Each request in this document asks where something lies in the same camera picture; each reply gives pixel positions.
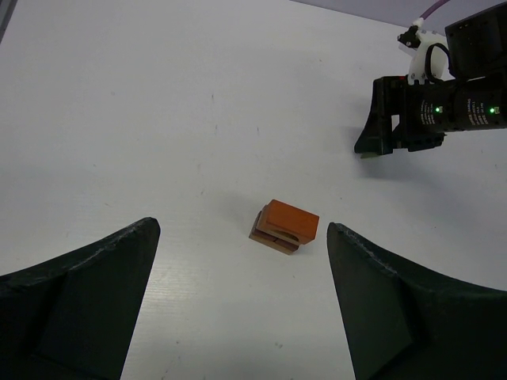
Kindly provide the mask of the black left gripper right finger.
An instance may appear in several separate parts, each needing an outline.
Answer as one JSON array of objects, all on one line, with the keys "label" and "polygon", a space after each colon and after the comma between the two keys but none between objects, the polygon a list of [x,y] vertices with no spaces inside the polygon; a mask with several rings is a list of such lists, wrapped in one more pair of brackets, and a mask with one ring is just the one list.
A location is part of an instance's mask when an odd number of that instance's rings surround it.
[{"label": "black left gripper right finger", "polygon": [[505,378],[504,291],[435,272],[340,223],[326,241],[356,378]]}]

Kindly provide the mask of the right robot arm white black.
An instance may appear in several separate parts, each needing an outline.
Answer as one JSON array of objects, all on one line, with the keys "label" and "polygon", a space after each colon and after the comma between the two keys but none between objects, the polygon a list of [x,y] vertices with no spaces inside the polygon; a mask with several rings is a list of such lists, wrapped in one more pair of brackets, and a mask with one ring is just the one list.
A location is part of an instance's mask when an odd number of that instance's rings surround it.
[{"label": "right robot arm white black", "polygon": [[430,150],[447,133],[506,127],[506,4],[457,21],[444,35],[423,29],[438,8],[398,36],[414,50],[407,75],[373,82],[368,119],[354,146],[361,157]]}]

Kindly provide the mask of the tan long rectangular wood block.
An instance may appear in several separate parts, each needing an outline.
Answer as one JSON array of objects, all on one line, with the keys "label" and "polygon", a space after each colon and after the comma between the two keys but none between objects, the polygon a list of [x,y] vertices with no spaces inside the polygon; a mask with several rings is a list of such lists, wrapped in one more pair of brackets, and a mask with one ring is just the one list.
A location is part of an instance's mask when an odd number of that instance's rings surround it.
[{"label": "tan long rectangular wood block", "polygon": [[287,255],[291,255],[299,249],[298,245],[294,245],[288,241],[274,237],[258,230],[257,228],[253,228],[250,231],[249,238]]}]

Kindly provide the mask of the orange arch wood block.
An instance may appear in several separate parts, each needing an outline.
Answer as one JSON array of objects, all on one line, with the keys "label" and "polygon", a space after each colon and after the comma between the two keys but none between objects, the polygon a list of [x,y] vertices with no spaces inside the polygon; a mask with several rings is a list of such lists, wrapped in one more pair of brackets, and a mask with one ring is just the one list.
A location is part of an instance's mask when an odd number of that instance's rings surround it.
[{"label": "orange arch wood block", "polygon": [[317,234],[319,216],[272,199],[268,204],[268,226],[294,234],[305,245],[313,241]]}]

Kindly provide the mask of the light tan rectangular wood block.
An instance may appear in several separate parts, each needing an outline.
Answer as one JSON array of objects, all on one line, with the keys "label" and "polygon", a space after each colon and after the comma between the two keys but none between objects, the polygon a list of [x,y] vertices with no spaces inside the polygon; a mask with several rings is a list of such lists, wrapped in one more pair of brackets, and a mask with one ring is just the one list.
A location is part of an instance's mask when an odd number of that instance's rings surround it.
[{"label": "light tan rectangular wood block", "polygon": [[269,235],[279,245],[286,245],[290,249],[297,250],[300,246],[299,239],[289,232],[281,230],[273,230],[268,226],[268,206],[265,205],[257,218],[255,230],[262,232],[264,235]]}]

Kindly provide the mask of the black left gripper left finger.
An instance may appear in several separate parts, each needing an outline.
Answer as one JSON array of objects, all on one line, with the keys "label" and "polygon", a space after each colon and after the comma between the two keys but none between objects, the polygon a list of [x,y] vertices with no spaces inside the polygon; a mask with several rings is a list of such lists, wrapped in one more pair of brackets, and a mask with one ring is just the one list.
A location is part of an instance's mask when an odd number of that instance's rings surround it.
[{"label": "black left gripper left finger", "polygon": [[161,229],[137,222],[1,278],[3,379],[118,379]]}]

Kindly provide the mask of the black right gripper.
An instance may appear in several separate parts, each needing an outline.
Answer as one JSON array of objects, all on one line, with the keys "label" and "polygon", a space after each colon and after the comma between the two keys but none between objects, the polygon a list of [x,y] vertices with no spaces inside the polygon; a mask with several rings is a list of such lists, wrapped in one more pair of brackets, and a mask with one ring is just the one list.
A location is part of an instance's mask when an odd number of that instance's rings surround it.
[{"label": "black right gripper", "polygon": [[[388,155],[393,150],[430,150],[444,141],[446,88],[440,84],[410,85],[407,77],[381,77],[373,82],[372,102],[354,153]],[[398,124],[392,130],[392,115]]]}]

